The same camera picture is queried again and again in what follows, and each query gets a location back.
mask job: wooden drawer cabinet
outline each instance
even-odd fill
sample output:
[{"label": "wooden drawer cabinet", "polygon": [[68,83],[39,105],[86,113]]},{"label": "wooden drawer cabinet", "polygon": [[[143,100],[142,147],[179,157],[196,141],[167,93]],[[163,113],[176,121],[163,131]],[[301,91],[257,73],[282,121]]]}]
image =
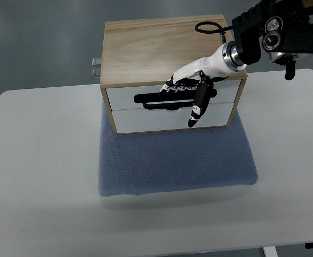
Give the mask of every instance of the wooden drawer cabinet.
[{"label": "wooden drawer cabinet", "polygon": [[[227,26],[222,15],[112,21],[105,24],[101,91],[116,134],[189,129],[191,107],[147,110],[134,97],[158,93],[177,69],[220,46],[219,35],[200,34],[201,21]],[[232,40],[230,32],[227,41]],[[246,71],[216,82],[217,96],[194,128],[229,126],[247,78]]]}]

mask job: wooden top panel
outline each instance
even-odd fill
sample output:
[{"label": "wooden top panel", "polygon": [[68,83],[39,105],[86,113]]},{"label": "wooden top panel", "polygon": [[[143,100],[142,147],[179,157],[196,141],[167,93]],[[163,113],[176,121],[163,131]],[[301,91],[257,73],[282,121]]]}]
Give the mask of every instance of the wooden top panel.
[{"label": "wooden top panel", "polygon": [[[223,15],[106,22],[101,87],[162,85],[182,66],[212,55],[220,37],[196,32],[201,21],[227,26]],[[233,40],[230,32],[226,39]],[[246,77],[244,71],[231,79]]]}]

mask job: blue fabric pad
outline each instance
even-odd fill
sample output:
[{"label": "blue fabric pad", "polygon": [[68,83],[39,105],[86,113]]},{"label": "blue fabric pad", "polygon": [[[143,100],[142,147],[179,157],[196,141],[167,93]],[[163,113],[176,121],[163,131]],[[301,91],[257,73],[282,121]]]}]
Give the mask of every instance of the blue fabric pad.
[{"label": "blue fabric pad", "polygon": [[252,185],[257,179],[237,112],[225,128],[115,135],[103,104],[101,196]]}]

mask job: white drawer front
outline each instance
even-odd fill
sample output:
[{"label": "white drawer front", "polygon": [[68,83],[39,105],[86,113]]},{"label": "white drawer front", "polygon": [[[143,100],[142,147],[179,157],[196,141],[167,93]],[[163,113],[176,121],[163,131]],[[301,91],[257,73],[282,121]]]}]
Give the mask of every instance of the white drawer front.
[{"label": "white drawer front", "polygon": [[[206,113],[195,127],[225,126],[232,111],[233,103],[210,104]],[[133,133],[144,131],[187,129],[192,108],[176,111],[129,109],[112,111],[117,132]]]},{"label": "white drawer front", "polygon": [[[225,80],[215,83],[218,94],[210,103],[226,103],[235,101],[240,80]],[[141,103],[134,102],[137,94],[157,93],[162,86],[108,88],[106,90],[112,110],[142,109]]]}]

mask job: drawer handle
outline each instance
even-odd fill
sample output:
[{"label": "drawer handle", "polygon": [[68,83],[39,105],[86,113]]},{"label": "drawer handle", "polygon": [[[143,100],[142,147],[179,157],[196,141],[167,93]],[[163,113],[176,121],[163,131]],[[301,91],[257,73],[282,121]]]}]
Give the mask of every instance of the drawer handle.
[{"label": "drawer handle", "polygon": [[[217,90],[212,89],[209,92],[210,98],[213,98],[217,95]],[[158,96],[158,93],[149,93],[149,94],[138,94],[134,96],[135,103],[142,103],[143,107],[147,110],[158,110],[166,109],[169,111],[178,110],[181,107],[191,107],[193,105],[195,90],[186,90],[186,91],[169,91],[167,94]],[[184,102],[172,103],[170,101],[183,101],[191,100]]]}]

